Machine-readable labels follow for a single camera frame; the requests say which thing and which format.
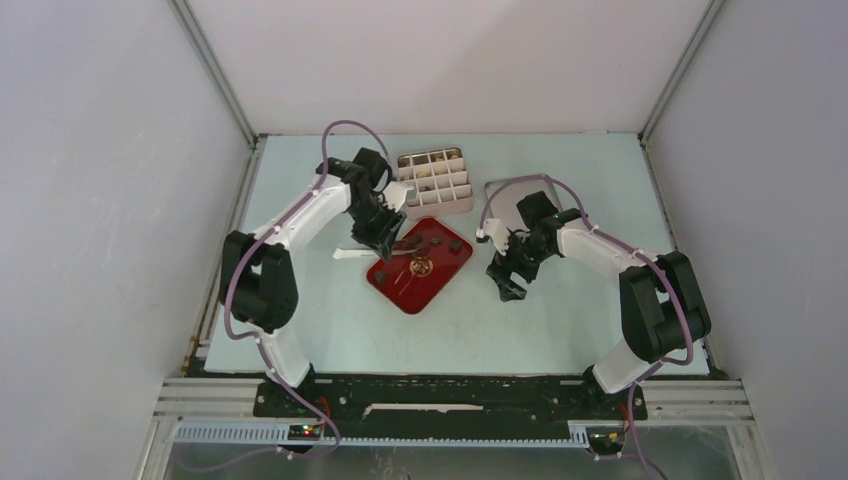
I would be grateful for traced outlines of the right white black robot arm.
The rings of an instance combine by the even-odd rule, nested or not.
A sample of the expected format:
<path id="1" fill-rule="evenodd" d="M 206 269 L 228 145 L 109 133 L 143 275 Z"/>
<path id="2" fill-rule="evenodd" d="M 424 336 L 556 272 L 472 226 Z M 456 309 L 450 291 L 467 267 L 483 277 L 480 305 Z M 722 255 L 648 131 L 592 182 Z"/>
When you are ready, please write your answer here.
<path id="1" fill-rule="evenodd" d="M 592 224 L 580 208 L 558 210 L 543 192 L 517 204 L 523 227 L 510 229 L 494 217 L 481 220 L 476 239 L 495 254 L 487 275 L 501 301 L 522 300 L 514 281 L 533 282 L 541 264 L 554 257 L 575 260 L 610 280 L 620 302 L 622 340 L 583 374 L 585 411 L 606 418 L 622 403 L 621 391 L 671 362 L 671 353 L 694 358 L 694 344 L 712 330 L 690 259 L 674 250 L 654 254 L 626 245 Z"/>

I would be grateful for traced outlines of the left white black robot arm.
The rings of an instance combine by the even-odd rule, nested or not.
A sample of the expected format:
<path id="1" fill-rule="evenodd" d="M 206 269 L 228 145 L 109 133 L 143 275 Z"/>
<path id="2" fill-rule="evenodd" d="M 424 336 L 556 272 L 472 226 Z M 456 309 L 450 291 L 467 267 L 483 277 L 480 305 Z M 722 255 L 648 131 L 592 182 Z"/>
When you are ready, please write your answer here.
<path id="1" fill-rule="evenodd" d="M 394 179 L 380 152 L 362 148 L 351 161 L 325 158 L 294 203 L 250 233 L 226 236 L 219 280 L 225 331 L 257 344 L 268 377 L 282 385 L 277 402 L 290 415 L 304 416 L 316 403 L 315 388 L 304 382 L 312 365 L 291 324 L 300 299 L 295 254 L 346 214 L 352 239 L 390 259 L 411 190 Z"/>

